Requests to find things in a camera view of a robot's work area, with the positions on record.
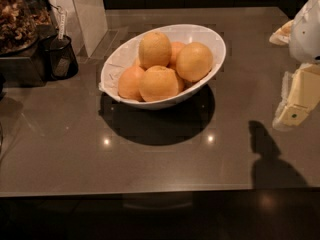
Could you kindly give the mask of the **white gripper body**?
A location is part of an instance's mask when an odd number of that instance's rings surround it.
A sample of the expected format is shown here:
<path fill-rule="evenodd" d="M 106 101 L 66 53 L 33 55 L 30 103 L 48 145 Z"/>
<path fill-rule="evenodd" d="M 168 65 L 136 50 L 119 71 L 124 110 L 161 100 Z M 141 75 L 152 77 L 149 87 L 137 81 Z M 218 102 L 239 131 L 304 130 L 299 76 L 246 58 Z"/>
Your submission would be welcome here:
<path fill-rule="evenodd" d="M 320 0 L 308 0 L 295 16 L 289 51 L 301 63 L 320 63 Z"/>

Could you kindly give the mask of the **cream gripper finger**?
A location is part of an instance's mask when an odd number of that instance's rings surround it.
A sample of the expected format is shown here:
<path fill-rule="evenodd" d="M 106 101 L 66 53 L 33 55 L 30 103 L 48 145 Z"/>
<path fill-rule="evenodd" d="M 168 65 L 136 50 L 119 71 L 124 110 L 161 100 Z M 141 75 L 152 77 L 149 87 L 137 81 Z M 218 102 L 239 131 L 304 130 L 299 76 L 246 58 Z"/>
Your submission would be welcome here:
<path fill-rule="evenodd" d="M 289 131 L 305 121 L 320 103 L 320 66 L 303 63 L 294 73 L 286 72 L 281 98 L 272 126 Z"/>
<path fill-rule="evenodd" d="M 269 38 L 269 42 L 275 45 L 287 45 L 291 34 L 293 21 L 290 20 L 278 28 Z"/>

